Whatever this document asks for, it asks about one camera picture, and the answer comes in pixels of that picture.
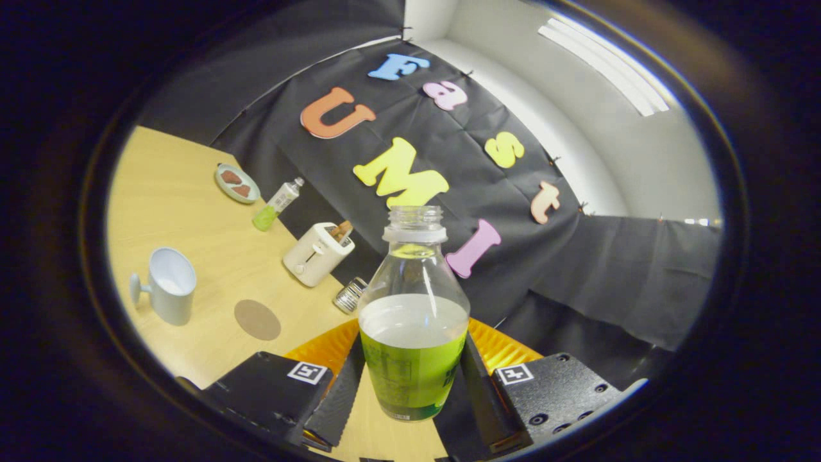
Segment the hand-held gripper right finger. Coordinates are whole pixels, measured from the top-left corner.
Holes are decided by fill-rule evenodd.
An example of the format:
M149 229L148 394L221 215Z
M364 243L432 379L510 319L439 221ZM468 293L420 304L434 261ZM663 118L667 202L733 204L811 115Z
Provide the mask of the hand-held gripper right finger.
M543 356L476 319L468 323L461 371L493 456L568 438L627 397L571 354Z

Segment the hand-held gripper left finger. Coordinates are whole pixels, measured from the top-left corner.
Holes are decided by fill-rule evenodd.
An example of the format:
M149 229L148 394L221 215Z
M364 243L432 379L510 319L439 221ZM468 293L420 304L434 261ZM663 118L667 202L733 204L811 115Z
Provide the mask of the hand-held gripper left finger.
M206 387L176 380L259 445L331 450L341 443L365 364L352 319L289 353L251 354Z

